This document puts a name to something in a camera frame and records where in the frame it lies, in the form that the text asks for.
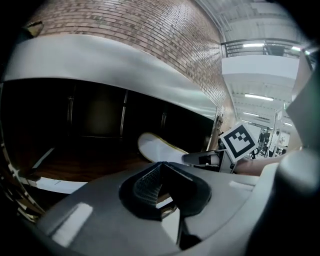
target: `qr code-like tag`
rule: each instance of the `qr code-like tag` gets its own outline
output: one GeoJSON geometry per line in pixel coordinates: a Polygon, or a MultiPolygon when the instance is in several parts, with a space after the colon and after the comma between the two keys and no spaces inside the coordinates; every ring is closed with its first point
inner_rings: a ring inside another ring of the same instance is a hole
{"type": "Polygon", "coordinates": [[[234,163],[258,147],[254,136],[243,123],[238,123],[220,138],[234,163]]]}

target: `brick wall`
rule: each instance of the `brick wall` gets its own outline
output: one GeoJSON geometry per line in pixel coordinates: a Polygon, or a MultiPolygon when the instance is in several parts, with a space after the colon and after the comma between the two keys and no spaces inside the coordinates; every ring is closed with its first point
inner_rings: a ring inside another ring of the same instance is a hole
{"type": "Polygon", "coordinates": [[[48,0],[31,21],[38,20],[42,36],[104,37],[157,57],[199,85],[219,110],[224,106],[223,131],[234,124],[219,32],[193,0],[48,0]]]}

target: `ceiling light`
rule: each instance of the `ceiling light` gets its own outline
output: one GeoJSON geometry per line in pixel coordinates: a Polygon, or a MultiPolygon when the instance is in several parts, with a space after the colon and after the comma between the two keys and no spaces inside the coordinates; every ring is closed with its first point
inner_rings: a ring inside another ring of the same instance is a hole
{"type": "Polygon", "coordinates": [[[259,116],[258,114],[252,114],[252,113],[248,113],[248,112],[243,112],[243,113],[246,114],[246,115],[255,116],[255,117],[259,116]]]}
{"type": "Polygon", "coordinates": [[[296,47],[296,46],[292,46],[291,50],[294,50],[294,51],[300,52],[300,51],[301,51],[301,48],[296,47]]]}
{"type": "Polygon", "coordinates": [[[246,43],[243,45],[244,48],[246,47],[262,47],[264,46],[264,43],[246,43]]]}
{"type": "Polygon", "coordinates": [[[259,96],[259,95],[249,94],[249,93],[246,93],[244,96],[246,96],[248,98],[256,98],[256,99],[266,100],[266,101],[271,101],[271,102],[274,100],[274,98],[271,98],[271,97],[259,96]]]}

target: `metal railing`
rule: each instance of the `metal railing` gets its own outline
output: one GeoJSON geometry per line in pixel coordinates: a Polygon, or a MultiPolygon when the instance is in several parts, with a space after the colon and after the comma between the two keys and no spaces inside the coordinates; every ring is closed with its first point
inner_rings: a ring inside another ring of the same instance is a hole
{"type": "Polygon", "coordinates": [[[221,43],[224,58],[243,55],[273,55],[298,59],[304,51],[311,62],[312,53],[305,51],[300,42],[279,38],[240,39],[221,43]]]}

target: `white ceiling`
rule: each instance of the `white ceiling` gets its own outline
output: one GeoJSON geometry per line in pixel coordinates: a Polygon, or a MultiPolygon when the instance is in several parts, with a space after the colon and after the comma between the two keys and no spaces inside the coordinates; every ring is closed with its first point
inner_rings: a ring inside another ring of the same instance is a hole
{"type": "MultiPolygon", "coordinates": [[[[302,47],[309,43],[290,15],[277,3],[264,0],[196,0],[208,13],[222,34],[225,42],[240,39],[277,38],[299,42],[302,47]]],[[[275,111],[284,103],[291,102],[292,87],[286,84],[251,82],[249,79],[226,81],[234,102],[238,119],[266,127],[273,127],[275,111]],[[245,97],[246,93],[273,97],[266,101],[245,97]],[[260,115],[254,117],[243,112],[260,115]]],[[[288,115],[284,121],[292,123],[288,115]]],[[[285,132],[290,126],[284,125],[285,132]]]]}

